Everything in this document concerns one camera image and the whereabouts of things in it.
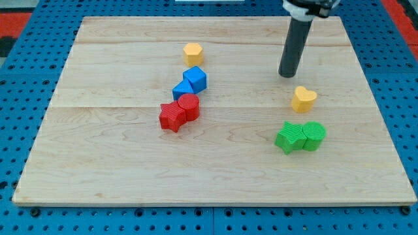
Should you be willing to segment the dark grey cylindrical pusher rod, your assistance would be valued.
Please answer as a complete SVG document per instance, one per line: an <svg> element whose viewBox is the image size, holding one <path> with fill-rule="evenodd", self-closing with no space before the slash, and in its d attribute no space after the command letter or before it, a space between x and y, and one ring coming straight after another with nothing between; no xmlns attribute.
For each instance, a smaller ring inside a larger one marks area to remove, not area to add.
<svg viewBox="0 0 418 235"><path fill-rule="evenodd" d="M292 78L296 73L305 47L312 21L299 21L291 18L278 73Z"/></svg>

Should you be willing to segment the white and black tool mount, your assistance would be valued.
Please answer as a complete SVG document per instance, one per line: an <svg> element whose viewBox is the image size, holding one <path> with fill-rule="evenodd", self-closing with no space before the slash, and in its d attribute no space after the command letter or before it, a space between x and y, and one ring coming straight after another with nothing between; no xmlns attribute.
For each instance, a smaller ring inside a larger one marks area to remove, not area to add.
<svg viewBox="0 0 418 235"><path fill-rule="evenodd" d="M300 22L310 22L315 17L328 18L337 9L340 0L283 0L282 7Z"/></svg>

